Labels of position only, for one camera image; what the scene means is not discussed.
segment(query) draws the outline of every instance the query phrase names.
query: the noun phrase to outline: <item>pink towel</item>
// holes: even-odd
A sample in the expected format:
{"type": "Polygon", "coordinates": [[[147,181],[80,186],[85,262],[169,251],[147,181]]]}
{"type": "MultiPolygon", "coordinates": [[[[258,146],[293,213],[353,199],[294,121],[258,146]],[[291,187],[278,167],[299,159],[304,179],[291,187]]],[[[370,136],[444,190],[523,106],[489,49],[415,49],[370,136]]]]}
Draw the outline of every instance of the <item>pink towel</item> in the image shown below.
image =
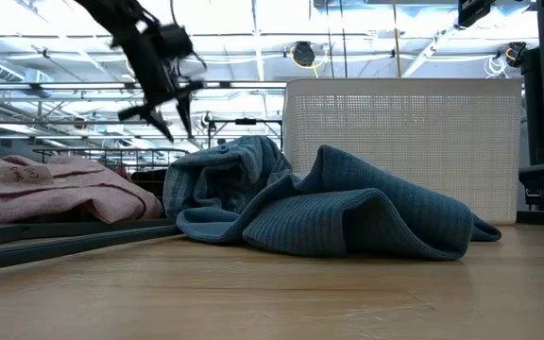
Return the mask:
{"type": "Polygon", "coordinates": [[[0,168],[45,166],[51,179],[39,183],[0,181],[0,223],[85,209],[99,220],[153,219],[162,204],[148,191],[106,167],[80,157],[54,156],[42,164],[20,156],[0,160],[0,168]]]}

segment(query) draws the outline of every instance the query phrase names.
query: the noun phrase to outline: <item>black stand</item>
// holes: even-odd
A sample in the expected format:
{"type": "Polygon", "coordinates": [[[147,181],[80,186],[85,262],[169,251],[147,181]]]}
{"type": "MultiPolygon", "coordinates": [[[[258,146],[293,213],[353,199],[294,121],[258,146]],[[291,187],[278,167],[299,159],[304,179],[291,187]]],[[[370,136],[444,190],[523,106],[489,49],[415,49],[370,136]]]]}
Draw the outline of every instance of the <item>black stand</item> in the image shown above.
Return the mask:
{"type": "Polygon", "coordinates": [[[518,212],[518,222],[544,225],[544,87],[539,49],[527,51],[523,60],[531,166],[519,169],[519,181],[526,188],[526,204],[537,211],[518,212]]]}

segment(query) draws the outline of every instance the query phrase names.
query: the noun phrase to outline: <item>wooden table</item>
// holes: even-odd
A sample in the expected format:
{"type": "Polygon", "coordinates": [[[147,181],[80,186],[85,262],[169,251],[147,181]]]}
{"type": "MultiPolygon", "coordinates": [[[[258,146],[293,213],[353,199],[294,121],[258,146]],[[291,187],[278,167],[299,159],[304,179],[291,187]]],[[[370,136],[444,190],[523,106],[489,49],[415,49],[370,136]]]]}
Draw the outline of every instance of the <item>wooden table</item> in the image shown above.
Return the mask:
{"type": "Polygon", "coordinates": [[[461,262],[168,238],[0,269],[0,339],[544,339],[544,227],[461,262]]]}

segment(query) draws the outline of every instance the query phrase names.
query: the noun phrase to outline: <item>blue sweater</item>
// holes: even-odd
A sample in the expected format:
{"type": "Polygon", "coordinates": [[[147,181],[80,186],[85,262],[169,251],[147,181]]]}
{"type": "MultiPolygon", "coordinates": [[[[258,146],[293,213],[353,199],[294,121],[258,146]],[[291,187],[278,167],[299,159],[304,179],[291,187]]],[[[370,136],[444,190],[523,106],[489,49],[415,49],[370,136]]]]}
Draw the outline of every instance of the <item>blue sweater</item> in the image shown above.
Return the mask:
{"type": "Polygon", "coordinates": [[[195,240],[248,242],[300,256],[457,260],[469,241],[501,238],[465,204],[331,146],[320,146],[311,173],[300,179],[265,137],[243,137],[172,163],[163,204],[195,240]]]}

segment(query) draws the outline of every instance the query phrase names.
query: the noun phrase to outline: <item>white perforated board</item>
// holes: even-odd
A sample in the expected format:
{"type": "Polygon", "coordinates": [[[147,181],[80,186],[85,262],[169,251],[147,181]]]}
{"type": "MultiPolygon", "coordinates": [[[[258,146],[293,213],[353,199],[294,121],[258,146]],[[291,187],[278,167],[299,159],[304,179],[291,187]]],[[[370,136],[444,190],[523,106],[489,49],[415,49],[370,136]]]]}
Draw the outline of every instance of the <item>white perforated board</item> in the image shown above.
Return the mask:
{"type": "Polygon", "coordinates": [[[464,202],[497,224],[517,210],[521,81],[303,79],[287,84],[285,153],[307,173],[321,145],[464,202]]]}

